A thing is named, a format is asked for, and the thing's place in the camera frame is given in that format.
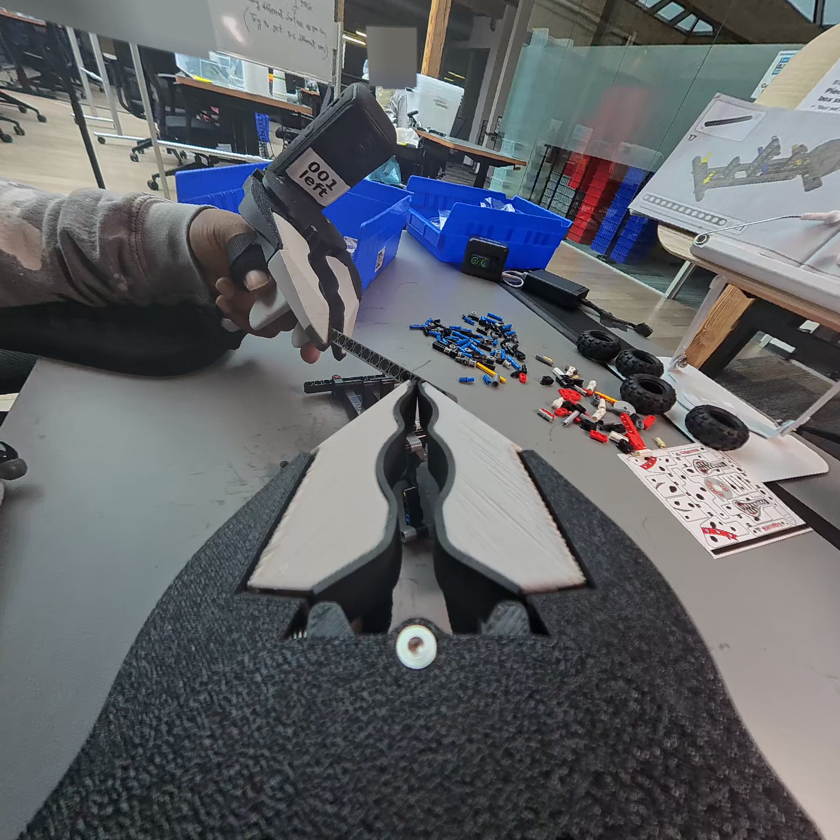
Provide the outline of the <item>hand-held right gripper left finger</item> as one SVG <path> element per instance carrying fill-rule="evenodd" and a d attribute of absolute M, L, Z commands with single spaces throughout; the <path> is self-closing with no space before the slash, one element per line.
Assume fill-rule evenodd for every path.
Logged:
<path fill-rule="evenodd" d="M 363 633 L 389 630 L 402 566 L 394 486 L 416 409 L 417 385 L 403 383 L 311 452 L 249 591 L 337 603 Z"/>

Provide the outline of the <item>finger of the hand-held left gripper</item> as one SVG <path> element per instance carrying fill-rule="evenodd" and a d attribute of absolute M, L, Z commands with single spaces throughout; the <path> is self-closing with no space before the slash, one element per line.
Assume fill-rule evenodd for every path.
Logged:
<path fill-rule="evenodd" d="M 324 270 L 324 301 L 327 304 L 326 339 L 336 361 L 342 361 L 345 351 L 335 342 L 335 336 L 350 338 L 361 302 L 358 271 L 346 255 L 326 255 Z"/>
<path fill-rule="evenodd" d="M 309 261 L 309 245 L 288 220 L 278 213 L 271 216 L 280 244 L 267 260 L 276 287 L 274 297 L 267 303 L 267 316 L 276 320 L 291 313 L 308 341 L 327 349 L 331 330 L 329 304 Z"/>

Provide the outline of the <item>long grey beam with pins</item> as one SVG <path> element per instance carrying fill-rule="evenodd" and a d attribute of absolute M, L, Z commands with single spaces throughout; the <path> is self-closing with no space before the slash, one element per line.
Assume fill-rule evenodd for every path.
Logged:
<path fill-rule="evenodd" d="M 362 345 L 357 340 L 337 329 L 331 329 L 329 337 L 331 347 L 334 350 L 341 350 L 345 354 L 353 356 L 386 377 L 390 377 L 400 383 L 424 381 L 424 379 L 416 373 L 409 371 L 407 368 L 402 367 L 393 360 L 390 360 L 382 354 Z"/>

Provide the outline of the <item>toy truck chassis assembly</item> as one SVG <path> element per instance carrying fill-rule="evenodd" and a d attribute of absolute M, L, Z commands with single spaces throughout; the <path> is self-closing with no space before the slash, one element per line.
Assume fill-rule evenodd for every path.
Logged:
<path fill-rule="evenodd" d="M 282 554 L 302 551 L 309 562 L 358 567 L 399 553 L 399 503 L 395 485 L 412 452 L 408 439 L 421 424 L 421 448 L 438 486 L 434 532 L 441 550 L 457 553 L 457 492 L 468 488 L 457 477 L 466 444 L 456 435 L 475 418 L 456 407 L 429 383 L 395 381 L 381 374 L 307 382 L 304 392 L 355 393 L 363 411 L 312 453 L 312 460 L 272 538 Z"/>

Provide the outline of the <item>person's left hand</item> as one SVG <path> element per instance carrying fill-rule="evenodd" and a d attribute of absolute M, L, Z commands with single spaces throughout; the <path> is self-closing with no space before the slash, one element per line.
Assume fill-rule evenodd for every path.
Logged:
<path fill-rule="evenodd" d="M 270 298 L 276 291 L 275 281 L 266 269 L 252 269 L 241 284 L 228 274 L 227 246 L 237 235 L 252 235 L 254 229 L 238 214 L 209 207 L 201 210 L 191 222 L 189 242 L 200 273 L 222 314 L 222 324 L 228 331 L 244 331 L 260 338 L 271 339 L 292 332 L 298 325 L 288 312 L 269 322 L 263 329 L 250 325 L 254 305 Z"/>

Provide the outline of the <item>blue bin with brick pieces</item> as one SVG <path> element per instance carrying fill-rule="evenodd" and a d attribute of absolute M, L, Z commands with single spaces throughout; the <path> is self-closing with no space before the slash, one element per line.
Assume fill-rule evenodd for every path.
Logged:
<path fill-rule="evenodd" d="M 237 212 L 246 180 L 267 165 L 249 162 L 181 169 L 174 175 L 177 200 Z M 396 257 L 410 205 L 406 190 L 364 179 L 324 210 L 345 239 L 363 290 Z"/>

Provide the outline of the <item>white whiteboard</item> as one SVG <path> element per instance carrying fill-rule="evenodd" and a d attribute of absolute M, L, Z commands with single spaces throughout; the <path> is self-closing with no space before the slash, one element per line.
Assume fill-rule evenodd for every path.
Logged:
<path fill-rule="evenodd" d="M 333 1 L 209 1 L 217 50 L 331 83 L 339 49 Z"/>

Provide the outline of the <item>wood-edged grey table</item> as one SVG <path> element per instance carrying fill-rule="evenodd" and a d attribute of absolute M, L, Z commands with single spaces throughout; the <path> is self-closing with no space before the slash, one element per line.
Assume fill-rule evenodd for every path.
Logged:
<path fill-rule="evenodd" d="M 498 151 L 489 150 L 485 146 L 477 145 L 466 140 L 454 139 L 447 135 L 414 130 L 419 138 L 418 151 L 422 154 L 421 170 L 423 176 L 436 179 L 445 169 L 449 158 L 461 154 L 478 164 L 473 183 L 475 188 L 486 186 L 489 169 L 513 169 L 518 171 L 527 166 L 528 162 L 516 156 L 510 156 Z"/>
<path fill-rule="evenodd" d="M 237 154 L 258 154 L 257 114 L 265 114 L 275 123 L 289 124 L 293 133 L 302 130 L 313 119 L 312 110 L 305 105 L 186 76 L 174 76 L 173 81 L 175 90 L 183 95 L 185 102 L 199 112 L 217 118 L 222 142 L 230 143 Z"/>

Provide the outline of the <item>black charger with green lights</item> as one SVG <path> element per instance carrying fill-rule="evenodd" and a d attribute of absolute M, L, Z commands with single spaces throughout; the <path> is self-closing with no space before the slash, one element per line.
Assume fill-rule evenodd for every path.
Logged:
<path fill-rule="evenodd" d="M 461 260 L 460 272 L 501 283 L 509 256 L 509 247 L 494 240 L 469 237 Z"/>

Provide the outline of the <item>pile of toy brick pieces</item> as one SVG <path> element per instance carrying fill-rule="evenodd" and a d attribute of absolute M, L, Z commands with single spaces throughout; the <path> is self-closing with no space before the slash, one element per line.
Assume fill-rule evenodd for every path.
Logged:
<path fill-rule="evenodd" d="M 615 399 L 598 390 L 595 380 L 583 381 L 577 369 L 553 368 L 551 374 L 540 377 L 542 387 L 557 386 L 558 395 L 548 406 L 541 406 L 536 414 L 547 423 L 558 422 L 562 427 L 578 427 L 591 440 L 613 445 L 621 455 L 640 456 L 649 447 L 644 434 L 657 419 L 674 405 L 671 393 L 659 399 L 648 395 L 648 385 L 641 377 L 633 383 L 639 391 L 631 401 Z"/>

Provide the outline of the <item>blue bin with plastic bags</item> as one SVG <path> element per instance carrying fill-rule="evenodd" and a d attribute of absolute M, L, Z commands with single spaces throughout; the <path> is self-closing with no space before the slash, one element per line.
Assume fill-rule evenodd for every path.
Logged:
<path fill-rule="evenodd" d="M 415 240 L 436 259 L 461 264 L 469 237 L 494 240 L 509 247 L 506 267 L 510 269 L 544 269 L 560 243 L 566 239 L 571 222 L 550 210 L 519 196 L 509 198 L 502 192 L 412 175 L 406 185 L 411 197 L 406 228 Z M 436 230 L 428 219 L 432 212 L 452 207 L 457 202 L 478 204 L 485 196 L 513 201 L 520 214 L 491 213 L 488 224 L 479 219 L 458 219 L 453 212 L 442 230 Z"/>

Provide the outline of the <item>white sticker sheet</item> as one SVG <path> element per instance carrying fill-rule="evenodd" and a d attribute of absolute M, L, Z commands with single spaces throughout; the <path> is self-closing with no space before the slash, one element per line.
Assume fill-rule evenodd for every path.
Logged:
<path fill-rule="evenodd" d="M 812 531 L 770 488 L 721 451 L 685 444 L 619 458 L 714 557 Z"/>

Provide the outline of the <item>storage rack with bins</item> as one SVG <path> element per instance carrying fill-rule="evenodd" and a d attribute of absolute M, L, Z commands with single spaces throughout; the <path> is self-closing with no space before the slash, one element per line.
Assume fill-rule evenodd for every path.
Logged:
<path fill-rule="evenodd" d="M 530 196 L 570 221 L 568 241 L 606 262 L 631 265 L 655 245 L 655 222 L 629 210 L 652 176 L 636 166 L 547 145 Z"/>

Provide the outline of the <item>open building instruction booklet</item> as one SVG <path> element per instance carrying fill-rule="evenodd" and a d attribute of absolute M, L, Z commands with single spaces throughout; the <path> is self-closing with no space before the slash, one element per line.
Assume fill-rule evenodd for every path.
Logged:
<path fill-rule="evenodd" d="M 697 235 L 768 217 L 838 210 L 838 114 L 718 94 L 631 203 Z M 723 233 L 838 271 L 838 224 L 784 221 Z"/>

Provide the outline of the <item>large printed instruction poster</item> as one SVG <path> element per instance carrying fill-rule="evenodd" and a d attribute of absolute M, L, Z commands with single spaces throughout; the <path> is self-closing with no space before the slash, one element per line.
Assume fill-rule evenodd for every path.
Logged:
<path fill-rule="evenodd" d="M 826 71 L 796 110 L 839 114 L 839 59 Z"/>

